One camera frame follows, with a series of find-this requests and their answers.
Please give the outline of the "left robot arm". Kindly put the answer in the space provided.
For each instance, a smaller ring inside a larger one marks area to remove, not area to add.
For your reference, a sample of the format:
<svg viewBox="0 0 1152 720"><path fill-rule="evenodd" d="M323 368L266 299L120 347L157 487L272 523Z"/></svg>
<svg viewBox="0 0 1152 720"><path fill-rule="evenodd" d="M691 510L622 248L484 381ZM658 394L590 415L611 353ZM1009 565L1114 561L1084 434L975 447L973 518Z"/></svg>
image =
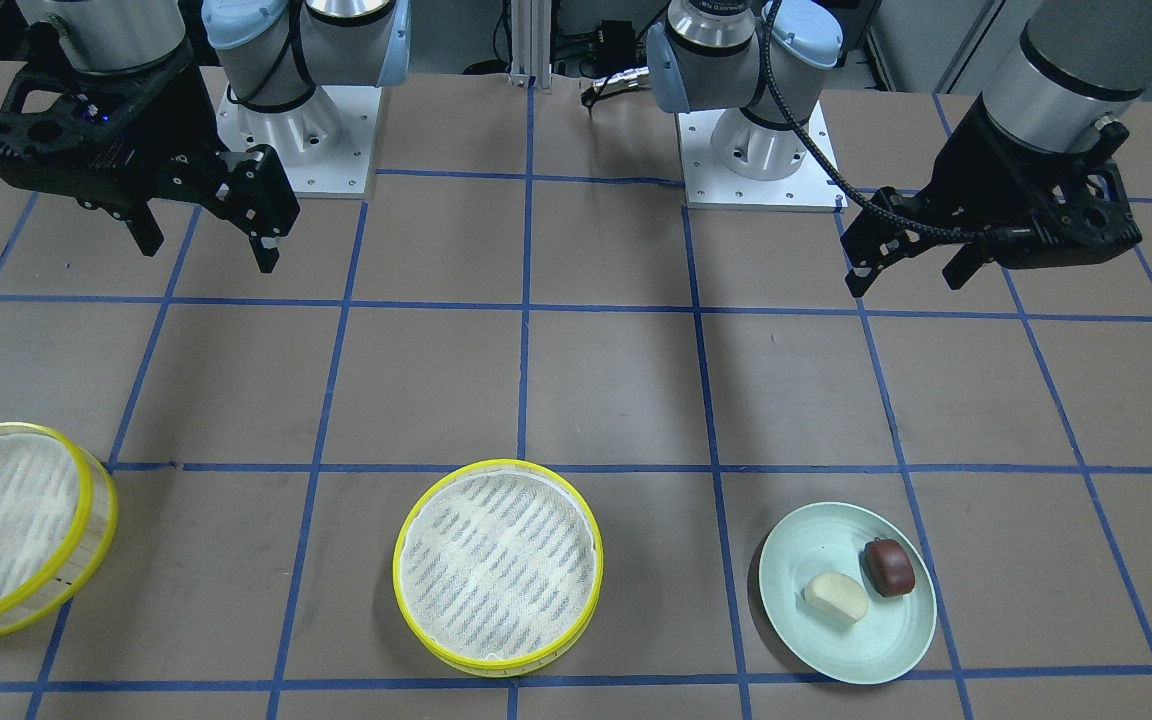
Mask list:
<svg viewBox="0 0 1152 720"><path fill-rule="evenodd" d="M814 1L672 1L647 29L646 65L659 109L717 111L723 169L772 182L813 164L859 206L841 238L856 300L933 247L955 247L942 274L957 290L991 263L1096 265L1138 245L1114 156L1152 83L1152 1L1038 5L914 195L861 194L809 135L842 38Z"/></svg>

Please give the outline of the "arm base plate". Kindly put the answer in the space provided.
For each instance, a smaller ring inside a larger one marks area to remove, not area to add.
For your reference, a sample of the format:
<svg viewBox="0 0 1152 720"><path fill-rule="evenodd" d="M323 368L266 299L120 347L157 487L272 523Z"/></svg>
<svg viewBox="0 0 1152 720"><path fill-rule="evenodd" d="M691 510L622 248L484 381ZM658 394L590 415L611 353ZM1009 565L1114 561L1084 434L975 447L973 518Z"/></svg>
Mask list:
<svg viewBox="0 0 1152 720"><path fill-rule="evenodd" d="M300 199L367 199L374 179L384 88L329 85L297 108L259 113L221 100L218 128L230 149L274 147Z"/></svg>
<svg viewBox="0 0 1152 720"><path fill-rule="evenodd" d="M832 213L849 206L791 129L767 129L741 109L675 119L687 209Z"/></svg>

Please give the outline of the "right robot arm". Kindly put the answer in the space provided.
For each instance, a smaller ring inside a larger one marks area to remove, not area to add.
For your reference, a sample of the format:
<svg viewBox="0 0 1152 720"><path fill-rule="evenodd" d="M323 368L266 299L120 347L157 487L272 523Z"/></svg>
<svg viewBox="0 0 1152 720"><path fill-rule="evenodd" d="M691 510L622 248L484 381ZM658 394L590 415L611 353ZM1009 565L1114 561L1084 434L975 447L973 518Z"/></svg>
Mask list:
<svg viewBox="0 0 1152 720"><path fill-rule="evenodd" d="M26 65L0 106L0 179L126 225L147 258L150 209L187 202L243 232L262 273L300 215L288 170L343 146L329 88L402 85L407 1L205 1L200 22L238 109L217 109L175 1L22 1Z"/></svg>

